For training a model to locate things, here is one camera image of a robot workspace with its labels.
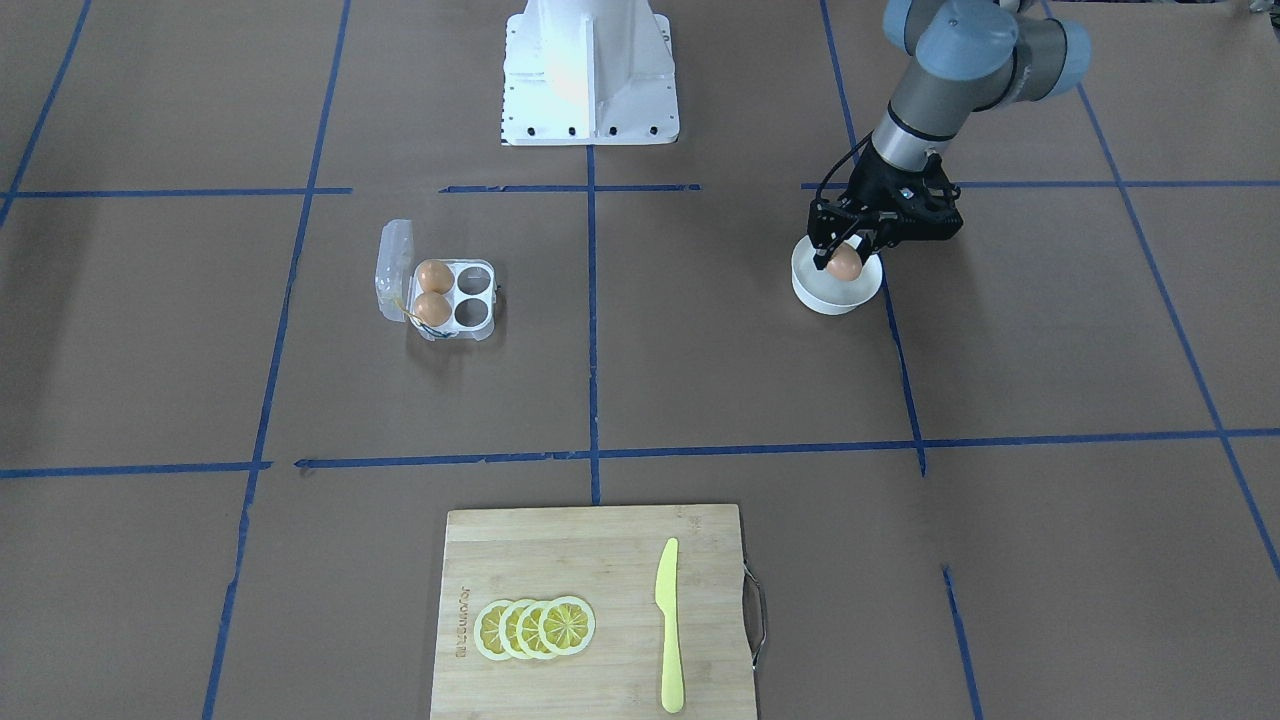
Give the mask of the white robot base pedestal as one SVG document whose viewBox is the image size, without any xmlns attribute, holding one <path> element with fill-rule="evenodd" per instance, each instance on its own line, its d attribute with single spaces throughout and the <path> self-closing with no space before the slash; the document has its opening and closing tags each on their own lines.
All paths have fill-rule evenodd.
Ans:
<svg viewBox="0 0 1280 720">
<path fill-rule="evenodd" d="M 650 3 L 529 1 L 504 41 L 503 145 L 678 141 L 672 28 Z"/>
</svg>

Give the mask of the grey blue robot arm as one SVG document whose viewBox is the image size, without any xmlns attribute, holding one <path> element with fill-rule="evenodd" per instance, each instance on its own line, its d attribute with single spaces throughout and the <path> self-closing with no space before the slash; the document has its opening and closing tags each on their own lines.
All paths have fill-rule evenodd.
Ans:
<svg viewBox="0 0 1280 720">
<path fill-rule="evenodd" d="M 841 249 L 861 263 L 904 242 L 941 242 L 963 228 L 960 188 L 943 154 L 977 113 L 1038 102 L 1075 88 L 1092 61 L 1074 20 L 1030 18 L 1024 1 L 891 1 L 888 41 L 909 55 L 884 114 L 842 158 L 837 199 L 815 192 L 806 220 L 812 261 Z"/>
</svg>

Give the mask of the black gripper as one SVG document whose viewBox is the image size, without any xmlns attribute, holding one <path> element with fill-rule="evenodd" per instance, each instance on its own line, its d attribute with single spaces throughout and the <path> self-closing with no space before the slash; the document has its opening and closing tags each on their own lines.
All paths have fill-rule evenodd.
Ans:
<svg viewBox="0 0 1280 720">
<path fill-rule="evenodd" d="M 951 195 L 951 181 L 942 168 L 942 156 L 934 151 L 925 152 L 925 165 L 922 170 L 902 170 L 886 161 L 874 149 L 865 151 L 855 165 L 847 186 L 850 208 L 854 209 L 858 232 L 858 255 L 863 265 L 869 265 L 884 246 L 887 222 L 895 220 L 893 200 L 897 195 L 910 199 L 915 193 Z M 814 263 L 820 270 L 831 254 L 847 243 L 844 232 L 826 231 L 815 246 Z"/>
</svg>

